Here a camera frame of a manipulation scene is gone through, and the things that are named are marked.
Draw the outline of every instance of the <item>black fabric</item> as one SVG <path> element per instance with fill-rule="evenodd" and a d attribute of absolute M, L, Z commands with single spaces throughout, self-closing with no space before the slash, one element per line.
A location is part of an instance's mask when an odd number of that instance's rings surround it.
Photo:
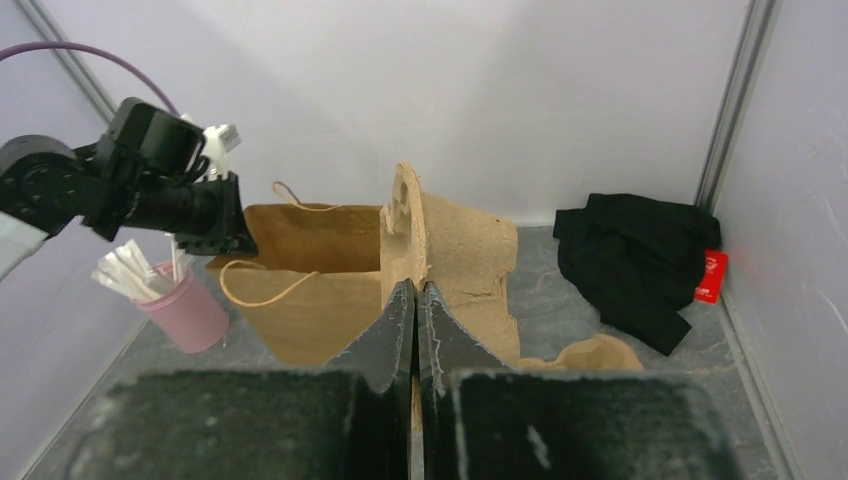
<path fill-rule="evenodd" d="M 612 325 L 663 355 L 691 326 L 677 310 L 692 303 L 704 276 L 704 250 L 721 229 L 692 205 L 637 195 L 589 196 L 585 208 L 558 210 L 559 269 Z"/>

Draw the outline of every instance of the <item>white stick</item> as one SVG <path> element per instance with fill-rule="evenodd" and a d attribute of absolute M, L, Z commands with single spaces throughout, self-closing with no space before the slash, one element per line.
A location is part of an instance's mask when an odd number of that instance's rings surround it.
<path fill-rule="evenodd" d="M 182 272 L 180 271 L 180 262 L 177 259 L 177 241 L 174 240 L 174 237 L 171 237 L 171 273 L 174 274 L 174 282 L 179 282 L 180 278 L 182 278 Z"/>

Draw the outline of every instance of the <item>lavender wall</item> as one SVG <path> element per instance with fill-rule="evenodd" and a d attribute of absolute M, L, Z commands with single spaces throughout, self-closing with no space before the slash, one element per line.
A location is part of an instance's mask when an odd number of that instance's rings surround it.
<path fill-rule="evenodd" d="M 778 2 L 719 198 L 726 294 L 806 478 L 848 478 L 848 2 Z"/>
<path fill-rule="evenodd" d="M 246 204 L 386 201 L 394 165 L 522 223 L 590 192 L 694 199 L 748 0 L 44 0 L 202 124 Z M 144 92 L 90 66 L 116 96 Z"/>
<path fill-rule="evenodd" d="M 34 40 L 12 2 L 0 2 L 0 46 Z M 0 104 L 0 142 L 42 133 L 76 146 L 104 130 L 48 53 L 0 64 Z M 167 251 L 160 236 L 143 233 L 146 245 Z M 88 279 L 109 249 L 73 225 L 0 283 L 0 478 L 26 472 L 143 321 Z"/>

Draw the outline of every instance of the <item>cotton swab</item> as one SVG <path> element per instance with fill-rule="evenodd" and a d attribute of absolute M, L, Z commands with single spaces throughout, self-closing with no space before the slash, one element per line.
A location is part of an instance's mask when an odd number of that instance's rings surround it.
<path fill-rule="evenodd" d="M 144 284 L 152 288 L 157 294 L 165 295 L 177 286 L 177 282 L 171 280 L 159 272 L 149 271 L 144 276 Z"/>
<path fill-rule="evenodd" d="M 141 295 L 147 298 L 155 299 L 159 297 L 153 289 L 144 284 L 144 281 L 139 278 L 130 267 L 124 264 L 115 252 L 109 252 L 100 259 L 98 266 L 101 270 L 109 273 L 112 278 L 126 286 L 134 287 Z"/>
<path fill-rule="evenodd" d="M 134 299 L 137 299 L 137 300 L 148 300 L 147 298 L 139 299 L 137 291 L 135 291 L 131 288 L 128 288 L 121 283 L 116 282 L 113 278 L 110 278 L 108 275 L 106 275 L 105 273 L 103 273 L 100 270 L 95 270 L 95 271 L 91 272 L 91 278 L 93 280 L 96 280 L 98 283 L 100 283 L 104 287 L 106 287 L 106 288 L 108 288 L 112 291 L 118 292 L 121 295 L 124 295 L 125 297 L 134 298 Z"/>
<path fill-rule="evenodd" d="M 144 254 L 141 253 L 141 249 L 138 248 L 138 244 L 135 243 L 135 240 L 130 240 L 124 246 L 116 248 L 115 252 L 124 260 L 132 260 L 134 266 L 137 267 L 139 272 L 148 272 L 151 270 L 150 262 L 148 262 Z"/>
<path fill-rule="evenodd" d="M 174 275 L 174 282 L 179 282 L 183 278 L 182 265 L 180 259 L 177 258 L 177 241 L 171 236 L 171 271 Z"/>

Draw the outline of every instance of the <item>paper bag handle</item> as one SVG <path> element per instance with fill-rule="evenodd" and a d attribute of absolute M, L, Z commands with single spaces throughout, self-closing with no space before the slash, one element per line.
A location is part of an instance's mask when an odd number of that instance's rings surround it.
<path fill-rule="evenodd" d="M 314 277 L 315 275 L 318 275 L 318 272 L 309 273 L 305 277 L 303 277 L 300 280 L 289 285 L 288 288 L 286 288 L 282 292 L 274 295 L 273 297 L 269 298 L 268 300 L 263 300 L 261 302 L 245 302 L 244 300 L 236 297 L 235 294 L 233 294 L 233 292 L 230 291 L 230 288 L 227 287 L 227 283 L 224 280 L 224 275 L 227 273 L 227 270 L 230 267 L 232 267 L 233 265 L 239 265 L 239 264 L 249 265 L 251 267 L 257 267 L 257 268 L 261 268 L 263 270 L 265 270 L 265 266 L 260 265 L 260 264 L 255 263 L 255 262 L 249 262 L 247 260 L 231 260 L 231 261 L 227 262 L 227 264 L 224 265 L 223 268 L 221 268 L 221 273 L 218 274 L 218 283 L 221 285 L 221 290 L 223 290 L 224 295 L 226 295 L 227 298 L 229 298 L 231 302 L 235 303 L 236 305 L 242 306 L 242 307 L 264 307 L 266 305 L 270 305 L 270 304 L 272 304 L 272 303 L 274 303 L 278 300 L 281 300 L 283 297 L 285 297 L 286 295 L 291 293 L 292 290 L 299 287 L 300 284 L 302 284 L 306 280 Z"/>
<path fill-rule="evenodd" d="M 284 188 L 289 193 L 281 191 L 280 190 L 281 187 Z M 276 182 L 271 184 L 271 190 L 273 190 L 274 193 L 276 193 L 278 196 L 282 197 L 285 201 L 291 203 L 292 206 L 297 208 L 298 210 L 304 210 L 304 211 L 307 211 L 307 212 L 329 212 L 330 210 L 335 210 L 335 209 L 341 207 L 341 205 L 334 205 L 332 207 L 325 207 L 325 208 L 307 207 L 306 205 L 304 205 L 300 201 L 299 198 L 297 198 L 297 195 L 294 194 L 294 192 L 292 191 L 291 188 L 289 188 L 288 185 L 286 185 L 285 183 L 283 183 L 279 180 L 277 180 Z"/>

